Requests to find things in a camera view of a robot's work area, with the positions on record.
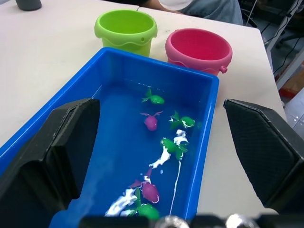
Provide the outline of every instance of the pink toy fish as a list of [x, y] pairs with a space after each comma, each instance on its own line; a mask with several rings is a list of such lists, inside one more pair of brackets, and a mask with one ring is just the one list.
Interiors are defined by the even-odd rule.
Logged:
[[140, 182], [135, 180], [134, 184], [130, 188], [136, 188], [142, 185], [142, 196], [152, 203], [158, 203], [160, 201], [160, 196], [158, 194], [157, 188], [154, 184], [151, 184], [150, 176], [152, 173], [152, 168], [150, 168], [145, 176], [145, 181]]
[[163, 111], [155, 113], [154, 115], [149, 115], [147, 113], [140, 113], [141, 115], [148, 115], [148, 118], [144, 121], [144, 124], [150, 131], [155, 131], [157, 128], [157, 119], [155, 118], [156, 115], [160, 115]]

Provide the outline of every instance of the metal screw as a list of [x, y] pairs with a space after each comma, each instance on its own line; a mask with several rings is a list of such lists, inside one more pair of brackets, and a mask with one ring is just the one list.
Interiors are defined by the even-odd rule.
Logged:
[[244, 215], [233, 214], [226, 220], [227, 228], [260, 228], [257, 223]]
[[185, 220], [177, 216], [166, 216], [158, 220], [155, 224], [155, 228], [189, 228], [189, 225]]

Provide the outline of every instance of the green toy fish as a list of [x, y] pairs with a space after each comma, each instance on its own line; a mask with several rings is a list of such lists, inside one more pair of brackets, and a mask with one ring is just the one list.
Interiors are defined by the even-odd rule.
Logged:
[[136, 188], [135, 196], [137, 197], [137, 200], [135, 201], [136, 209], [132, 209], [128, 216], [132, 216], [138, 212], [139, 216], [145, 216], [150, 220], [159, 220], [160, 215], [157, 209], [150, 204], [141, 203], [141, 194], [139, 188]]
[[161, 140], [161, 146], [164, 146], [169, 153], [175, 152], [175, 157], [177, 160], [181, 160], [183, 157], [183, 154], [187, 152], [188, 150], [185, 148], [187, 144], [183, 145], [176, 145], [174, 142], [172, 142], [170, 139], [163, 138]]
[[152, 95], [152, 92], [151, 92], [150, 88], [149, 88], [148, 92], [145, 95], [147, 97], [143, 98], [142, 102], [146, 102], [146, 101], [148, 101], [150, 99], [151, 102], [153, 104], [156, 104], [156, 105], [161, 105], [161, 104], [165, 103], [165, 100], [162, 97], [157, 96], [157, 95]]
[[171, 117], [171, 119], [169, 120], [169, 122], [171, 122], [170, 129], [177, 128], [180, 124], [182, 124], [184, 128], [193, 127], [195, 125], [195, 121], [193, 119], [187, 116], [180, 118], [178, 112], [176, 111], [174, 111], [174, 115], [170, 117]]

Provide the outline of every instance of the fish fin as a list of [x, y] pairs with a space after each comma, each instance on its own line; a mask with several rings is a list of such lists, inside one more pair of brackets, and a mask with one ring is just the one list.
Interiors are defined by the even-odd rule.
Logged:
[[181, 144], [180, 146], [182, 146], [182, 147], [187, 147], [189, 145], [189, 143], [183, 143], [183, 144]]
[[139, 113], [139, 114], [141, 114], [141, 115], [149, 115], [149, 114], [147, 114], [147, 113]]
[[177, 128], [180, 125], [179, 121], [170, 121], [171, 127], [170, 130]]
[[171, 116], [173, 119], [179, 121], [180, 120], [180, 115], [178, 112], [174, 111], [174, 115]]
[[142, 98], [142, 102], [146, 102], [146, 101], [149, 100], [149, 99], [150, 99], [149, 97]]
[[150, 96], [152, 96], [152, 92], [151, 92], [151, 89], [149, 88], [148, 89], [148, 92], [145, 94], [148, 98], [150, 97]]
[[146, 176], [148, 176], [150, 178], [151, 173], [152, 173], [152, 167], [149, 168], [149, 170], [146, 173]]
[[133, 188], [141, 186], [141, 185], [142, 185], [142, 183], [139, 180], [135, 179], [135, 182], [132, 185], [130, 185], [129, 188], [133, 189]]
[[155, 113], [153, 116], [160, 115], [163, 111]]
[[131, 212], [130, 212], [130, 214], [128, 214], [128, 217], [129, 217], [129, 216], [133, 216], [133, 215], [135, 215], [135, 214], [136, 214], [136, 210], [135, 210], [135, 209], [132, 209]]
[[178, 147], [177, 147], [177, 149], [176, 149], [176, 158], [179, 156], [179, 157], [181, 157], [182, 156], [182, 154], [183, 153], [186, 153], [188, 150], [185, 148], [185, 147], [183, 147], [183, 146], [181, 146], [181, 145], [179, 145]]
[[139, 188], [137, 187], [135, 190], [135, 196], [137, 197], [137, 200], [135, 201], [137, 208], [139, 208], [142, 205], [141, 202], [141, 192], [139, 191]]

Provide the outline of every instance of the white table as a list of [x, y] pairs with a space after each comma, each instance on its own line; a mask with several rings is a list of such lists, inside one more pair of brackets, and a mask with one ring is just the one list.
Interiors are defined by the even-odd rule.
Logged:
[[100, 0], [41, 0], [37, 11], [0, 5], [0, 147], [100, 49], [98, 16], [138, 9]]
[[[15, 1], [0, 5], [0, 146], [34, 115], [102, 46], [94, 23], [103, 12], [137, 9], [99, 0], [43, 0], [34, 12]], [[180, 28], [201, 28], [223, 36], [233, 48], [232, 63], [219, 75], [220, 88], [209, 141], [198, 212], [254, 216], [265, 210], [235, 152], [225, 98], [258, 103], [284, 115], [257, 29], [140, 8], [159, 27], [151, 57], [166, 60], [164, 44]]]
[[158, 25], [158, 36], [152, 41], [151, 57], [166, 61], [165, 41], [181, 28], [201, 28], [225, 38], [233, 50], [228, 72], [219, 74], [220, 86], [214, 113], [198, 213], [212, 212], [220, 216], [242, 213], [256, 216], [265, 209], [257, 198], [237, 157], [223, 103], [226, 98], [252, 102], [276, 110], [283, 118], [272, 70], [258, 29], [185, 17], [146, 8]]

